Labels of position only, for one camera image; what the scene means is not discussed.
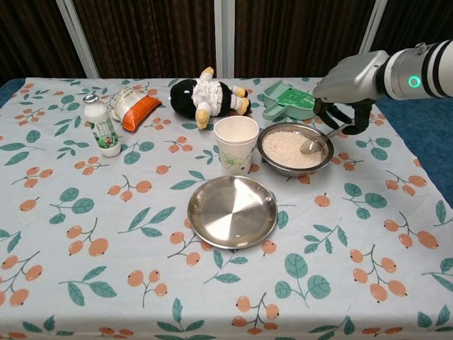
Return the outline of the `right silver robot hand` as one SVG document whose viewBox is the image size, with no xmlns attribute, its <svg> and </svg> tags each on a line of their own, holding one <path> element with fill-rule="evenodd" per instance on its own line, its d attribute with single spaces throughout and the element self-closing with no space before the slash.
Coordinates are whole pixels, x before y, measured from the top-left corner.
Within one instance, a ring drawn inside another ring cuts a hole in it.
<svg viewBox="0 0 453 340">
<path fill-rule="evenodd" d="M 389 55 L 382 50 L 346 57 L 313 90 L 314 114 L 332 129 L 347 123 L 345 135 L 359 135 L 369 126 L 372 105 L 384 94 L 379 70 Z"/>
</svg>

